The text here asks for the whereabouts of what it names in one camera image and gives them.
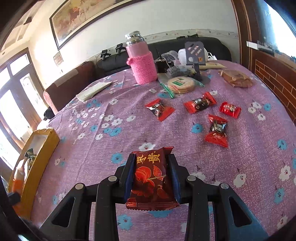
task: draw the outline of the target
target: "wrapped candy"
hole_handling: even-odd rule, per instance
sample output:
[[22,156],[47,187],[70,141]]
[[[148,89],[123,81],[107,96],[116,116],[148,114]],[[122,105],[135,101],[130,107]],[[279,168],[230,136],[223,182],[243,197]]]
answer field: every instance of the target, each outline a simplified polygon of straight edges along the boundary
[[160,98],[148,103],[145,105],[146,108],[152,111],[154,115],[157,116],[157,119],[159,121],[163,121],[165,118],[167,118],[170,114],[172,114],[175,109],[171,106],[165,106]]
[[171,178],[167,174],[165,156],[174,147],[159,150],[134,151],[136,171],[127,209],[134,210],[169,210],[179,206],[175,200]]
[[204,93],[199,99],[191,100],[184,103],[185,108],[191,114],[204,110],[209,106],[213,106],[215,104],[217,104],[217,102],[209,92]]
[[222,105],[219,108],[220,112],[232,116],[234,118],[238,118],[240,112],[241,112],[241,107],[237,107],[233,104],[229,104],[227,102],[223,102]]
[[209,120],[212,125],[209,134],[205,136],[205,141],[228,147],[227,136],[225,133],[227,120],[215,115],[209,115]]

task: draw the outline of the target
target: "small poster on wall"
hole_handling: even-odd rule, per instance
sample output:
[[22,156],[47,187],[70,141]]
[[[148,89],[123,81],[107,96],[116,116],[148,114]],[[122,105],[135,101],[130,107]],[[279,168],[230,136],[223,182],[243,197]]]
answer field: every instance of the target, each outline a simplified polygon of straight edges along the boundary
[[98,19],[140,1],[144,0],[66,0],[49,19],[58,50]]
[[57,52],[57,54],[54,56],[54,62],[56,63],[57,66],[59,66],[62,62],[64,62],[60,51]]

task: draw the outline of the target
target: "white wall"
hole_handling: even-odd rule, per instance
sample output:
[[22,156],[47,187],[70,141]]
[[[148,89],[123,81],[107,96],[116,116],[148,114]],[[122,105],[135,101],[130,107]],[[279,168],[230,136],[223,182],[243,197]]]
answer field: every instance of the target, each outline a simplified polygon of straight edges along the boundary
[[64,62],[56,67],[57,53],[49,17],[64,0],[46,0],[44,18],[30,39],[29,51],[42,84],[47,87],[86,59],[125,42],[126,33],[142,36],[180,29],[213,29],[238,32],[231,0],[145,0],[117,10],[96,21],[61,50]]

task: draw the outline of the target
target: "red flower print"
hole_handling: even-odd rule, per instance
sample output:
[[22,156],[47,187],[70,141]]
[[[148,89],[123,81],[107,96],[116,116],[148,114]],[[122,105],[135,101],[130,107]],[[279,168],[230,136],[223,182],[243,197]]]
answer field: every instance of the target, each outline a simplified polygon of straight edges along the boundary
[[153,194],[155,184],[153,181],[148,180],[151,177],[151,170],[148,167],[139,167],[135,172],[135,181],[137,189],[133,189],[132,193],[138,196],[149,197]]
[[162,199],[170,198],[168,194],[163,190],[163,187],[161,185],[159,186],[160,188],[157,188],[157,195]]
[[155,177],[159,177],[159,180],[163,180],[163,177],[161,176],[162,174],[163,173],[161,172],[161,170],[156,165],[153,165],[153,175]]

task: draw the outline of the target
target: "pink knitted bottle cover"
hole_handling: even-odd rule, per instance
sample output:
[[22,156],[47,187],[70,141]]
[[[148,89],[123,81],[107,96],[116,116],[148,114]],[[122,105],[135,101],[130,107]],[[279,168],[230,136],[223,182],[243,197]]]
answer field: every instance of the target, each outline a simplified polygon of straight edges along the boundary
[[131,66],[133,74],[139,85],[157,80],[156,67],[150,51],[148,54],[140,57],[128,58],[126,63]]

